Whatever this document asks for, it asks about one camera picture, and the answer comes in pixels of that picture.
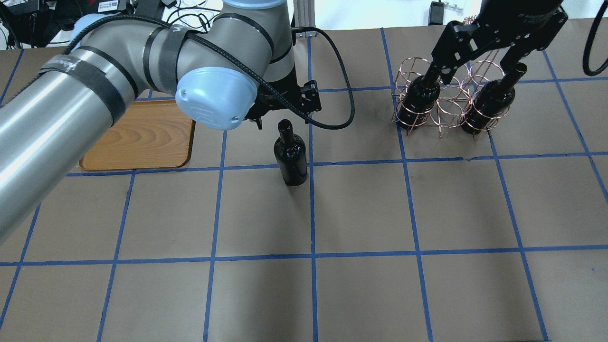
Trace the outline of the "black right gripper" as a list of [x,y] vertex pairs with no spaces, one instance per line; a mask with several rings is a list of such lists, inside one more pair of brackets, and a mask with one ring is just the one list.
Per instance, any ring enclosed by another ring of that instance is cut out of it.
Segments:
[[434,49],[432,62],[439,80],[452,82],[456,69],[483,54],[507,48],[500,60],[511,72],[534,50],[543,51],[556,38],[569,16],[561,0],[484,0],[477,18],[469,24],[450,21]]

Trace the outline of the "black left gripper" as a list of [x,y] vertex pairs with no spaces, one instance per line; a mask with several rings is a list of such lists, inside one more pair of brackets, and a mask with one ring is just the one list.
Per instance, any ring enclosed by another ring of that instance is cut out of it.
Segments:
[[[287,103],[306,115],[322,109],[318,84],[315,80],[310,80],[302,86],[298,85],[294,80],[282,80],[272,82],[271,86],[285,98]],[[261,117],[269,111],[286,109],[287,105],[283,104],[277,95],[274,95],[267,87],[261,85],[257,91],[254,103],[245,116],[245,120],[255,122],[257,128],[263,130]]]

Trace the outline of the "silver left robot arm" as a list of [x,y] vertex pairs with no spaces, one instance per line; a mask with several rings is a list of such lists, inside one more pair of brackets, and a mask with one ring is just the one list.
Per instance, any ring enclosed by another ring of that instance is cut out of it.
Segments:
[[248,118],[260,87],[294,71],[286,0],[225,0],[207,33],[135,15],[91,22],[1,108],[1,240],[144,90],[226,131]]

